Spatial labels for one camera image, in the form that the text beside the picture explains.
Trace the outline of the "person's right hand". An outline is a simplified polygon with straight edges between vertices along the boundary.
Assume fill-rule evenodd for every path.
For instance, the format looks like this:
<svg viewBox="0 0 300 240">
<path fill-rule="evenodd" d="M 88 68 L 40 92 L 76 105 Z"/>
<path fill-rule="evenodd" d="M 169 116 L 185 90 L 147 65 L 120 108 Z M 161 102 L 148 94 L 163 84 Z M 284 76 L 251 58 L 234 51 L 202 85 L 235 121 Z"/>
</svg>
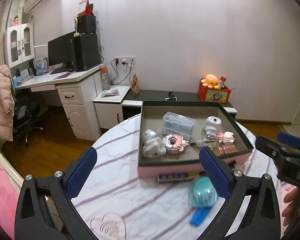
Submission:
<svg viewBox="0 0 300 240">
<path fill-rule="evenodd" d="M 299 201 L 300 190 L 299 188 L 294 188 L 290 193 L 286 194 L 283 202 L 288 204 L 288 206 L 283 210 L 282 217 L 283 226 L 289 225 L 294 217 L 294 213 L 297 211 L 300 217 L 300 201 Z"/>
</svg>

